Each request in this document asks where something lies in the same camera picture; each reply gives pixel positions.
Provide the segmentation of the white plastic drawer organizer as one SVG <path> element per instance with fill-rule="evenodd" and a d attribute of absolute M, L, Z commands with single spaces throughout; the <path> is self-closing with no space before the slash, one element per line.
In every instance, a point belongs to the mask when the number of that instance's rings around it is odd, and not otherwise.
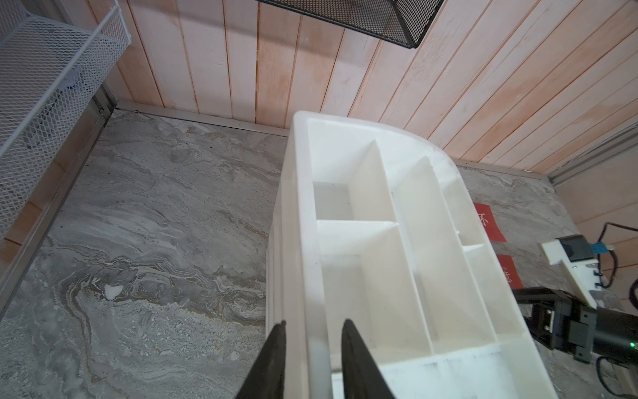
<path fill-rule="evenodd" d="M 397 398 L 556 395 L 452 159 L 392 126 L 299 111 L 267 245 L 284 397 L 343 396 L 347 320 Z"/>

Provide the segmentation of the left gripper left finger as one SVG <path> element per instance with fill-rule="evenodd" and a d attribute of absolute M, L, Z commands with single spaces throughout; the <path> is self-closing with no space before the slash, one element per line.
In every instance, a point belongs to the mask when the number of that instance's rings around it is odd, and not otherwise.
<path fill-rule="evenodd" d="M 287 354 L 286 321 L 275 324 L 236 398 L 283 398 Z"/>

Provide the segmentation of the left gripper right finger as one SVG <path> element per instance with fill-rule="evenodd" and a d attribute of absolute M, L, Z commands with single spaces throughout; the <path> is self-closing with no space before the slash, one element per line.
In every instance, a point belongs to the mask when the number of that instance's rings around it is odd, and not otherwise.
<path fill-rule="evenodd" d="M 354 322 L 346 319 L 341 338 L 345 398 L 394 398 Z"/>

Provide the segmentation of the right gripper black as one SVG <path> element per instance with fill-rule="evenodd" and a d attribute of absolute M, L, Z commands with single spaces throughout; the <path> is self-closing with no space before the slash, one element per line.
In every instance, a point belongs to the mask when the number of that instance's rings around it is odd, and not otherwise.
<path fill-rule="evenodd" d="M 548 288 L 515 289 L 534 340 L 544 347 L 590 363 L 594 354 L 622 366 L 637 364 L 637 317 L 614 309 L 593 308 L 573 294 Z"/>

